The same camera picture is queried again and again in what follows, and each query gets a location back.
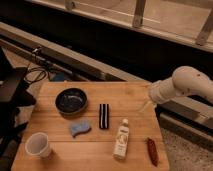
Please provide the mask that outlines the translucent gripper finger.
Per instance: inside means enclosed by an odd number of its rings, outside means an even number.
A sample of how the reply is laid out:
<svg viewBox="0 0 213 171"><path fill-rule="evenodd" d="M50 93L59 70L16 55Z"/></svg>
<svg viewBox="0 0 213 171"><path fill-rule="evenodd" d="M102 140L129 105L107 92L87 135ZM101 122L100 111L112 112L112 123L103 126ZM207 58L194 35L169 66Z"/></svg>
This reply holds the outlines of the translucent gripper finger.
<svg viewBox="0 0 213 171"><path fill-rule="evenodd" d="M153 104L152 101L144 102L142 107L139 109L139 113L143 113L152 104Z"/></svg>

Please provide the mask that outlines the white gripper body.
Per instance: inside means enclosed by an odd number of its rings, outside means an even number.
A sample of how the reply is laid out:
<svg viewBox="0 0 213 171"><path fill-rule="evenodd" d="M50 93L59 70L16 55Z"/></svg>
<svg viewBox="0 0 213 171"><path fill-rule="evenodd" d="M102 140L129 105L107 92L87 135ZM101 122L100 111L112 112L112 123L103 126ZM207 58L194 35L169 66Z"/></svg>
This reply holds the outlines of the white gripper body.
<svg viewBox="0 0 213 171"><path fill-rule="evenodd" d="M156 104L162 104L163 103L163 97L160 93L160 89L159 89L159 83L155 82L152 83L149 88L148 88L148 94L150 99L156 103Z"/></svg>

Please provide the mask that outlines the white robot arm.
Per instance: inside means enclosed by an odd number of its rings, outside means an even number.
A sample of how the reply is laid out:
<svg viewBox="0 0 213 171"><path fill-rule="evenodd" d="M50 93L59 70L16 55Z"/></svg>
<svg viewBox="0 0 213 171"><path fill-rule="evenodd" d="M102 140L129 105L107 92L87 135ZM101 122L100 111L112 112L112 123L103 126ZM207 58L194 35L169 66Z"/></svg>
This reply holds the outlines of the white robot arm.
<svg viewBox="0 0 213 171"><path fill-rule="evenodd" d="M213 104L213 80L191 66L176 68L172 76L148 86L148 97L139 109L143 113L150 104L157 106L176 97L197 95Z"/></svg>

